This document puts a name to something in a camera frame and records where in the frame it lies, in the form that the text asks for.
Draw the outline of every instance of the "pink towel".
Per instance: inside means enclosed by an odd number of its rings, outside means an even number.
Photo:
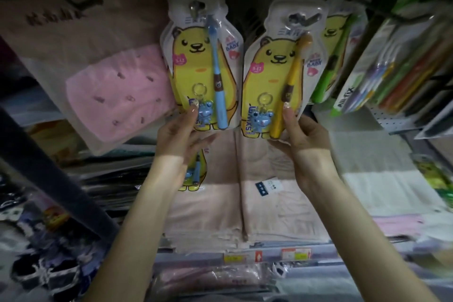
[[[157,44],[89,65],[66,80],[66,93],[82,123],[103,142],[127,137],[176,106]]]

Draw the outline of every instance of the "keychain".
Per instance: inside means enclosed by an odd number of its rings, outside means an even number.
[[[214,113],[212,100],[204,101],[204,96],[207,92],[207,87],[201,83],[197,83],[192,87],[192,91],[196,97],[193,103],[198,105],[197,122],[204,127],[206,124],[211,124],[211,116]]]
[[[272,94],[263,92],[258,96],[258,105],[260,109],[258,111],[251,111],[249,118],[252,124],[252,130],[255,133],[262,133],[263,129],[270,125],[270,121],[274,113],[272,110],[266,110],[266,106],[272,103]]]

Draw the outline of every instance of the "toothbrush package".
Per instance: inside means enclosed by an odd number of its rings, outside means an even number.
[[[283,103],[300,116],[325,68],[323,0],[274,0],[264,30],[244,57],[241,130],[249,138],[279,138]]]
[[[172,112],[165,0],[2,0],[0,36],[102,155]]]
[[[414,57],[412,53],[417,41],[422,41],[422,34],[433,24],[430,15],[435,6],[433,2],[419,1],[395,0],[391,11],[399,18],[373,17],[356,48],[359,55],[354,52],[353,62],[348,62],[347,71],[343,71],[347,78],[337,94],[332,115],[358,110],[369,99],[379,98],[382,82],[404,64],[408,55]],[[379,8],[388,5],[392,5],[392,0],[382,0]]]
[[[329,14],[322,35],[329,59],[311,101],[322,103],[332,93],[340,77],[343,63],[348,60],[368,23],[365,7],[346,0],[327,0]]]
[[[199,107],[195,129],[240,123],[243,40],[226,19],[225,0],[168,0],[170,23],[161,36],[173,91],[182,109]]]

